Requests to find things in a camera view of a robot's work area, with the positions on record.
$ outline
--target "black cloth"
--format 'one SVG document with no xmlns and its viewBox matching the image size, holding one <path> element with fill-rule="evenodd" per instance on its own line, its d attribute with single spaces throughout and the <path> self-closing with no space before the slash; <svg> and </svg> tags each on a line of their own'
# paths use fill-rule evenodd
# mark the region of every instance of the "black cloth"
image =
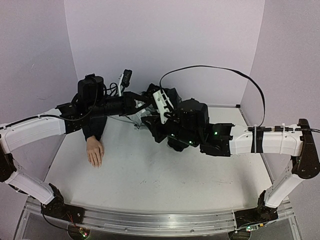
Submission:
<svg viewBox="0 0 320 240">
<path fill-rule="evenodd" d="M 82 128 L 84 138 L 87 141 L 88 138 L 95 136 L 95 138 L 100 141 L 102 134 L 107 123 L 107 116 L 99 118 L 91 118 L 89 125 Z"/>
</svg>

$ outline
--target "cable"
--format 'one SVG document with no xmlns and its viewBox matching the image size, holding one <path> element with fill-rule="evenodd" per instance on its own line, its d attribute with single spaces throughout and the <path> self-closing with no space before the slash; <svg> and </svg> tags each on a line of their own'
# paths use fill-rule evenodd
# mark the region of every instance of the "cable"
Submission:
<svg viewBox="0 0 320 240">
<path fill-rule="evenodd" d="M 0 130 L 2 130 L 4 128 L 12 127 L 13 125 L 20 124 L 20 123 L 23 123 L 23 122 L 28 121 L 28 120 L 37 119 L 37 118 L 56 118 L 56 119 L 61 119 L 61 120 L 64 120 L 64 121 L 70 121 L 70 122 L 77 122 L 79 120 L 82 120 L 82 119 L 86 118 L 92 112 L 94 107 L 96 106 L 97 99 L 98 99 L 98 84 L 97 84 L 97 81 L 96 81 L 96 79 L 94 77 L 91 77 L 91 78 L 94 79 L 95 84 L 96 84 L 95 99 L 94 99 L 94 104 L 93 104 L 92 108 L 90 109 L 90 111 L 86 115 L 84 115 L 84 116 L 82 116 L 82 117 L 80 117 L 78 119 L 67 119 L 67 118 L 64 118 L 64 117 L 61 117 L 61 116 L 51 115 L 51 114 L 43 114 L 43 115 L 39 115 L 39 116 L 30 116 L 30 117 L 27 117 L 25 119 L 12 122 L 12 123 L 6 125 L 5 127 L 2 126 L 2 127 L 0 127 Z"/>
<path fill-rule="evenodd" d="M 20 124 L 20 123 L 23 123 L 23 122 L 28 121 L 28 120 L 31 120 L 31 119 L 37 119 L 37 118 L 38 118 L 38 116 L 30 116 L 30 117 L 24 118 L 24 119 L 22 119 L 22 120 L 12 122 L 12 123 L 6 125 L 5 127 L 2 126 L 2 127 L 0 127 L 0 130 L 2 130 L 2 129 L 4 129 L 4 128 L 12 127 L 13 125 Z"/>
<path fill-rule="evenodd" d="M 63 228 L 63 227 L 54 225 L 53 223 L 49 222 L 48 219 L 46 219 L 46 217 L 45 217 L 45 215 L 44 215 L 44 205 L 41 203 L 40 206 L 41 206 L 41 214 L 42 214 L 44 220 L 45 220 L 48 224 L 50 224 L 51 226 L 53 226 L 53 227 L 55 227 L 55 228 L 57 228 L 57 229 L 62 229 L 62 230 L 68 231 L 68 229 L 65 229 L 65 228 Z"/>
<path fill-rule="evenodd" d="M 70 221 L 71 221 L 71 223 L 73 224 L 73 226 L 78 229 L 79 227 L 74 223 L 74 220 L 73 220 L 73 218 L 72 218 L 72 215 L 69 215 L 68 213 L 66 213 L 66 215 L 67 215 L 68 218 L 70 219 Z"/>
<path fill-rule="evenodd" d="M 49 225 L 51 225 L 51 226 L 53 226 L 53 227 L 55 227 L 55 228 L 57 228 L 57 229 L 61 229 L 61 230 L 65 230 L 65 231 L 69 231 L 68 229 L 66 229 L 66 228 L 63 228 L 63 227 L 60 227 L 60 226 L 57 226 L 57 225 L 54 225 L 53 223 L 51 223 L 51 222 L 49 222 L 48 221 L 48 219 L 45 217 L 45 215 L 44 215 L 44 205 L 41 203 L 40 204 L 40 206 L 41 206 L 41 214 L 42 214 L 42 216 L 43 216 L 43 219 L 49 224 Z M 73 225 L 78 229 L 79 227 L 78 226 L 76 226 L 76 224 L 72 221 L 72 223 L 73 223 Z"/>
<path fill-rule="evenodd" d="M 110 83 L 109 88 L 107 90 L 113 90 L 114 88 L 117 88 L 118 85 L 115 82 Z"/>
<path fill-rule="evenodd" d="M 109 88 L 110 88 L 110 89 L 112 88 L 111 93 L 110 93 L 110 96 L 112 96 L 113 94 L 114 94 L 114 96 L 115 96 L 115 95 L 117 94 L 117 92 L 118 92 L 118 84 L 116 84 L 115 82 L 112 82 L 112 83 L 110 83 Z"/>
<path fill-rule="evenodd" d="M 310 132 L 320 134 L 320 129 L 315 129 L 315 128 L 296 128 L 295 131 L 310 131 Z"/>
<path fill-rule="evenodd" d="M 228 70 L 228 71 L 231 71 L 233 73 L 236 73 L 238 75 L 240 75 L 241 77 L 243 78 L 246 78 L 248 79 L 250 82 L 253 83 L 253 85 L 258 89 L 260 95 L 261 95 L 261 99 L 262 99 L 262 104 L 263 104 L 263 119 L 262 119 L 262 122 L 261 124 L 258 126 L 258 127 L 261 127 L 262 124 L 264 123 L 265 121 L 265 116 L 266 116 L 266 101 L 265 101 L 265 95 L 263 93 L 263 91 L 261 90 L 261 88 L 259 87 L 259 85 L 249 76 L 245 75 L 244 73 L 238 71 L 238 70 L 234 70 L 234 69 L 231 69 L 231 68 L 225 68 L 225 67 L 219 67 L 219 66 L 210 66 L 210 65 L 192 65 L 192 66 L 185 66 L 185 67 L 182 67 L 182 68 L 179 68 L 179 69 L 175 69 L 175 70 L 172 70 L 172 71 L 169 71 L 167 72 L 165 75 L 163 75 L 159 81 L 159 86 L 161 89 L 162 88 L 162 85 L 161 85 L 161 82 L 162 80 L 164 79 L 165 76 L 169 75 L 169 74 L 172 74 L 172 73 L 175 73 L 175 72 L 178 72 L 178 71 L 182 71 L 182 70 L 186 70 L 186 69 L 193 69 L 193 68 L 212 68 L 212 69 L 223 69 L 223 70 Z"/>
<path fill-rule="evenodd" d="M 97 99 L 98 99 L 98 83 L 97 83 L 97 80 L 93 76 L 91 76 L 91 78 L 95 81 L 95 99 L 94 99 L 94 103 L 93 103 L 92 108 L 90 109 L 90 111 L 88 111 L 88 113 L 86 115 L 84 115 L 78 119 L 67 119 L 67 118 L 63 118 L 61 116 L 56 116 L 56 115 L 51 115 L 51 114 L 44 114 L 44 115 L 40 115 L 39 117 L 40 118 L 48 118 L 48 117 L 57 118 L 57 119 L 62 119 L 65 121 L 70 121 L 70 122 L 77 122 L 77 121 L 80 121 L 80 120 L 86 118 L 95 108 L 96 103 L 97 103 Z"/>
<path fill-rule="evenodd" d="M 134 124 L 134 122 L 131 120 L 131 121 L 126 121 L 126 120 L 121 120 L 121 119 L 118 119 L 116 117 L 113 117 L 113 116 L 108 116 L 108 118 L 111 118 L 111 119 L 114 119 L 114 120 L 118 120 L 120 122 L 124 122 L 124 123 L 127 123 L 127 124 Z"/>
</svg>

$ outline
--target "mannequin hand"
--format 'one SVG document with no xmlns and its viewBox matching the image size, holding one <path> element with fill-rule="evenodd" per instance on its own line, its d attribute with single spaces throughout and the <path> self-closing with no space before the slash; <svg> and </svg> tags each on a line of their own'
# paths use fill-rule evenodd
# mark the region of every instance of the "mannequin hand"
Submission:
<svg viewBox="0 0 320 240">
<path fill-rule="evenodd" d="M 87 138 L 86 153 L 88 155 L 89 163 L 91 163 L 95 168 L 100 168 L 105 152 L 104 146 L 96 139 L 95 136 Z"/>
</svg>

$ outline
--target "light purple wall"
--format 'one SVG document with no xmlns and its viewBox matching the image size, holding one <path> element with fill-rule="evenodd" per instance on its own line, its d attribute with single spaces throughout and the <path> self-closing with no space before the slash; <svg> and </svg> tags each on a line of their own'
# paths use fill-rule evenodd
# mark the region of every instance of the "light purple wall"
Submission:
<svg viewBox="0 0 320 240">
<path fill-rule="evenodd" d="M 77 91 L 63 0 L 0 1 L 0 123 L 69 102 Z M 13 152 L 28 173 L 44 178 L 61 137 Z M 26 197 L 0 183 L 0 238 L 13 238 Z"/>
<path fill-rule="evenodd" d="M 299 118 L 320 128 L 320 1 L 266 1 L 251 77 L 266 97 L 266 126 L 295 124 Z M 251 124 L 262 119 L 257 90 L 248 83 L 241 107 Z M 320 135 L 314 133 L 320 150 Z M 288 156 L 267 155 L 277 177 Z M 289 196 L 304 240 L 319 239 L 320 176 Z"/>
<path fill-rule="evenodd" d="M 250 73 L 265 0 L 65 0 L 79 79 L 95 72 L 106 83 L 133 71 L 130 89 L 145 91 L 162 75 L 206 64 Z M 208 104 L 241 102 L 247 80 L 232 72 L 189 69 L 168 76 L 183 99 Z"/>
</svg>

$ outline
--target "white table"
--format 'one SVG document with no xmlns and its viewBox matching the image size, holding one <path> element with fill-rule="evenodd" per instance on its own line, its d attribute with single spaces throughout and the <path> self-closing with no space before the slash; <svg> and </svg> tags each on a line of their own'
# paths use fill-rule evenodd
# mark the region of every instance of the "white table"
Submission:
<svg viewBox="0 0 320 240">
<path fill-rule="evenodd" d="M 211 123 L 246 125 L 237 108 L 209 108 Z M 108 118 L 100 169 L 87 159 L 82 131 L 68 134 L 46 182 L 69 204 L 128 212 L 190 213 L 256 207 L 271 185 L 259 154 L 213 157 L 188 147 L 176 152 L 147 129 Z"/>
</svg>

